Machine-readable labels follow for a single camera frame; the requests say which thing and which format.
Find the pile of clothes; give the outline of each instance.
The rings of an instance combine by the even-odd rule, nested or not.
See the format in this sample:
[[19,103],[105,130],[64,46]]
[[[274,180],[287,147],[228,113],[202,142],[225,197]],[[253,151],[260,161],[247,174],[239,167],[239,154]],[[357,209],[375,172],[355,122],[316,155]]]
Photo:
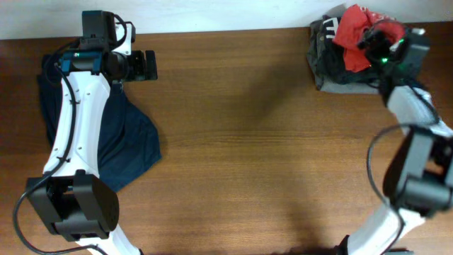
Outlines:
[[373,24],[382,30],[391,43],[400,40],[404,27],[393,19],[367,8],[353,5],[342,17],[324,16],[310,24],[310,48],[307,59],[321,91],[343,94],[376,94],[378,73],[357,48],[364,32]]

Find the gray cloth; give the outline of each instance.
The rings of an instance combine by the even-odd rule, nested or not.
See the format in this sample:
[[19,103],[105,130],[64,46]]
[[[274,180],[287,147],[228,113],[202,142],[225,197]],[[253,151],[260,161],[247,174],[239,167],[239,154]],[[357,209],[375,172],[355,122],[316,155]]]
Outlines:
[[333,45],[332,42],[335,30],[324,27],[324,21],[327,21],[327,19],[328,17],[324,17],[323,20],[314,21],[310,24],[310,47],[306,58],[314,74],[316,88],[320,91],[339,94],[377,94],[377,89],[372,88],[367,83],[355,82],[375,80],[377,74],[372,69],[360,73],[345,70],[343,49],[339,49],[341,50],[339,52],[338,47],[340,46]]

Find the white wall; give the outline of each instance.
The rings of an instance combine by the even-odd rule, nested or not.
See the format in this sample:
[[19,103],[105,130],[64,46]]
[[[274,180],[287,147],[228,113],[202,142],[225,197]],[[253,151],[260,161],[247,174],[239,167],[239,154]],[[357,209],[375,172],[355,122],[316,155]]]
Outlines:
[[0,39],[81,35],[84,10],[169,33],[302,27],[355,3],[404,22],[453,20],[453,0],[0,0]]

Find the black fabric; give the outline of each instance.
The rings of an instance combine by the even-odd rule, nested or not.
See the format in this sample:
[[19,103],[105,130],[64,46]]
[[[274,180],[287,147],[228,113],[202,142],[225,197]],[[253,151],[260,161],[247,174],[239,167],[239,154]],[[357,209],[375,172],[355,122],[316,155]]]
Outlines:
[[[52,82],[61,79],[55,68],[50,68],[49,78]],[[41,112],[52,146],[62,106],[62,88],[53,87],[44,75],[38,76],[38,85]],[[160,158],[156,127],[127,100],[121,84],[112,85],[99,134],[98,170],[101,180],[117,192],[148,171]]]
[[318,72],[328,76],[337,84],[349,84],[353,82],[370,83],[378,78],[377,71],[370,67],[361,72],[347,71],[345,61],[343,59],[344,48],[333,43],[336,30],[334,30],[334,19],[337,24],[341,22],[341,18],[323,17],[321,25],[320,37],[324,47],[322,52],[319,52]]

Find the wooden surface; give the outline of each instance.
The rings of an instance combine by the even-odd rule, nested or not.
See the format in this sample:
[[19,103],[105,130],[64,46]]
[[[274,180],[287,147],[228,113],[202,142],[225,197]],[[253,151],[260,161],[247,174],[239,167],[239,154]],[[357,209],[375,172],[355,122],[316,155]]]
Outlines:
[[[425,24],[432,49],[420,80],[453,123],[453,23]],[[155,50],[159,80],[128,83],[128,98],[159,129],[163,159],[122,189],[120,224],[150,253],[269,254],[331,247],[379,201],[365,173],[373,135],[396,123],[378,96],[316,91],[306,28],[138,35]],[[0,247],[29,254],[11,211],[49,156],[35,75],[68,39],[0,41]],[[401,134],[377,147],[377,180]],[[47,233],[28,202],[21,226],[38,247],[72,247]],[[453,254],[453,212],[398,243]]]

